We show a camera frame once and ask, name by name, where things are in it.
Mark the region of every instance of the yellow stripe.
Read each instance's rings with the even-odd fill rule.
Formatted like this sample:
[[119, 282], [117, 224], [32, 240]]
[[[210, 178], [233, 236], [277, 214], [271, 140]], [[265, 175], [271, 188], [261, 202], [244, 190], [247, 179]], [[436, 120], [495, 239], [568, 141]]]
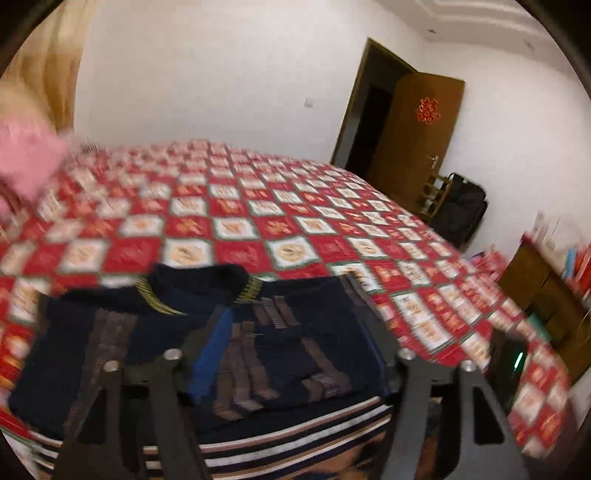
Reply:
[[139, 294], [142, 295], [142, 298], [145, 300], [145, 302], [157, 312], [164, 313], [166, 315], [186, 315], [186, 313], [175, 310], [174, 308], [162, 303], [158, 297], [156, 297], [152, 291], [151, 285], [146, 279], [140, 278], [136, 282], [135, 286], [138, 289]]
[[[145, 302], [157, 312], [164, 313], [166, 315], [186, 315], [186, 313], [175, 310], [174, 308], [169, 307], [165, 303], [161, 302], [154, 294], [152, 286], [145, 278], [139, 278], [135, 283], [135, 287]], [[249, 303], [253, 301], [261, 291], [261, 288], [262, 280], [259, 280], [255, 277], [249, 277], [248, 283], [241, 291], [240, 295], [238, 295], [236, 298], [235, 303]]]

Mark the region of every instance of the door handle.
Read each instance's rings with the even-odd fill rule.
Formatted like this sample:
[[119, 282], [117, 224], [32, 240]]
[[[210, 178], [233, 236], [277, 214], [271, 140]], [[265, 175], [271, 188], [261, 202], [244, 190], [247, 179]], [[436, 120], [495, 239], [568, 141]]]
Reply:
[[434, 170], [435, 165], [437, 165], [437, 162], [439, 161], [439, 155], [435, 155], [434, 157], [427, 155], [427, 158], [431, 160], [431, 170]]

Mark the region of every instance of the pink pillow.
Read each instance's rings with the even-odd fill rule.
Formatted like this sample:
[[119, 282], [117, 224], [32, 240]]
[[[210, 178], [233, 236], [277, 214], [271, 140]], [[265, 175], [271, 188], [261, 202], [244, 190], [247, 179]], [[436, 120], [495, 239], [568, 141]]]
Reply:
[[[41, 120], [0, 119], [0, 179], [25, 201], [37, 198], [69, 151], [69, 143]], [[0, 214], [8, 211], [8, 205], [0, 203]]]

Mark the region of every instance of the door frame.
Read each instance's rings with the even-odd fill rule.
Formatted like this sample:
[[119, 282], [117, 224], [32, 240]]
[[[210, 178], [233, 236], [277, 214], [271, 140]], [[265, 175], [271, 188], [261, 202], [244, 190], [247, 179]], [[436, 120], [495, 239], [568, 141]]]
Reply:
[[413, 73], [418, 73], [418, 70], [410, 65], [408, 62], [401, 59], [398, 55], [388, 50], [382, 44], [376, 42], [373, 38], [368, 37], [365, 42], [365, 48], [363, 49], [363, 55], [361, 57], [361, 62], [359, 62], [359, 67], [357, 68], [357, 75], [355, 76], [355, 82], [353, 84], [353, 89], [351, 90], [351, 95], [349, 97], [349, 103], [347, 104], [347, 109], [345, 110], [345, 115], [343, 117], [343, 121], [340, 124], [340, 131], [339, 136], [336, 139], [335, 148], [333, 150], [332, 158], [330, 159], [330, 164], [334, 165], [336, 161], [336, 153], [339, 150], [341, 142], [343, 141], [343, 134], [345, 133], [345, 126], [349, 121], [349, 116], [351, 115], [351, 111], [353, 110], [353, 104], [355, 103], [355, 99], [357, 98], [359, 85], [361, 84], [361, 78], [363, 77], [363, 71], [365, 70], [365, 64], [367, 62], [369, 52], [372, 48], [378, 50], [380, 53], [385, 54], [391, 60], [394, 60], [398, 63], [401, 63], [406, 68], [408, 68]]

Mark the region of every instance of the black bag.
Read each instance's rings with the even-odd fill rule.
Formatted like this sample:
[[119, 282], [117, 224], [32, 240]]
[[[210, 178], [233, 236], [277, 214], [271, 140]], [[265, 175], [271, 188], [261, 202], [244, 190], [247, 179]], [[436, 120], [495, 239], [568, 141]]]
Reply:
[[457, 173], [452, 173], [450, 179], [449, 194], [429, 226], [459, 249], [476, 232], [488, 202], [480, 185]]

